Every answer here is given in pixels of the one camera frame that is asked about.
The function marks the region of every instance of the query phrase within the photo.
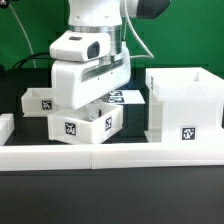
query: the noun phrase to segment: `black and white tag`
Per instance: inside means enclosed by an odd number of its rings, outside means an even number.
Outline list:
[[[109,92],[109,97],[116,97],[116,96],[123,96],[123,93],[122,93],[122,91],[120,91],[120,90],[117,90],[117,91],[111,91],[111,92]]]
[[[65,133],[67,135],[76,136],[76,125],[73,123],[65,122]]]
[[[124,97],[110,97],[108,103],[124,103]]]
[[[112,117],[109,117],[106,119],[105,122],[105,130],[108,131],[111,128],[112,128]]]
[[[151,90],[153,90],[153,88],[154,88],[154,79],[153,79],[153,77],[151,76]]]
[[[197,127],[182,127],[181,138],[182,140],[196,140]]]
[[[108,103],[124,103],[124,97],[123,97],[123,93],[120,90],[117,91],[111,91],[108,94]]]
[[[52,110],[52,101],[42,100],[42,110]]]

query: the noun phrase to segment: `green backdrop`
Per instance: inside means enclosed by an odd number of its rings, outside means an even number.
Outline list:
[[[47,51],[67,29],[67,0],[20,0],[11,2],[30,38],[34,52]],[[172,0],[155,20],[132,19],[140,37],[155,59],[135,59],[134,67],[200,66],[224,78],[224,1]],[[11,10],[0,10],[0,64],[7,69],[30,55],[29,48]],[[144,53],[127,32],[131,55]],[[38,61],[37,67],[47,67]]]

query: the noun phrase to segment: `white platform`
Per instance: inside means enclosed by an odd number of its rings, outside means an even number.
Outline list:
[[[0,171],[224,165],[224,144],[0,147]]]

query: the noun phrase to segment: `open white container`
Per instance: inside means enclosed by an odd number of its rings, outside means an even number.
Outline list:
[[[53,88],[28,88],[21,98],[24,117],[46,117],[58,110],[54,95]]]
[[[224,80],[202,68],[146,70],[149,142],[223,139]]]
[[[97,144],[122,129],[123,107],[107,103],[87,104],[48,115],[50,140],[69,144]]]

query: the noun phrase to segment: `white robot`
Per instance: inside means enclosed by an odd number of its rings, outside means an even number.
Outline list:
[[[170,0],[69,0],[69,4],[70,30],[50,46],[51,57],[57,59],[52,87],[58,106],[76,110],[129,81],[130,55],[121,40],[121,17],[156,18]]]

